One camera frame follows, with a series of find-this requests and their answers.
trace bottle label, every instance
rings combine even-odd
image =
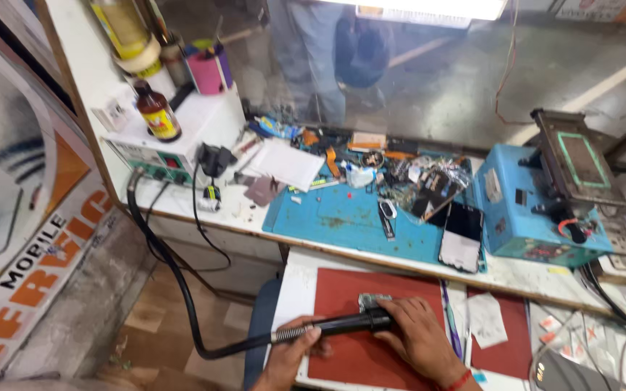
[[[149,125],[149,129],[151,129],[156,138],[175,137],[180,130],[180,126],[170,108],[155,113],[142,114],[141,116],[144,117],[144,121]]]

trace fluorescent light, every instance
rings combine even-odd
[[[322,0],[330,3],[366,5],[394,10],[443,14],[470,19],[496,20],[506,0]]]

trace pen holder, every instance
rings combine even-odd
[[[195,88],[203,95],[224,93],[233,84],[223,45],[210,49],[188,54],[185,58]]]

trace brown bottle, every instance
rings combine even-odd
[[[170,143],[180,138],[182,130],[175,119],[166,97],[151,89],[145,80],[134,84],[134,90],[139,95],[137,110],[144,117],[149,129],[162,143]]]

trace red switch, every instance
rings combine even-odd
[[[171,168],[179,168],[180,167],[178,162],[174,158],[172,158],[172,157],[164,157],[163,159],[166,160],[166,165],[168,167],[171,167]]]

